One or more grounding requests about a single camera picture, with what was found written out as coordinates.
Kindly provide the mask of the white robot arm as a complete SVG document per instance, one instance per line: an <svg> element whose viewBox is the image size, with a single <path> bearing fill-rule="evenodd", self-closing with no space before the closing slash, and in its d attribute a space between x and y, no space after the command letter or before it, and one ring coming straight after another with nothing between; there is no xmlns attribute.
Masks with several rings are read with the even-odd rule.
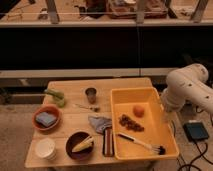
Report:
<svg viewBox="0 0 213 171"><path fill-rule="evenodd" d="M208 77L208 70L198 63L169 72L161 94L164 110L180 111L190 101L213 115L213 89L206 85Z"/></svg>

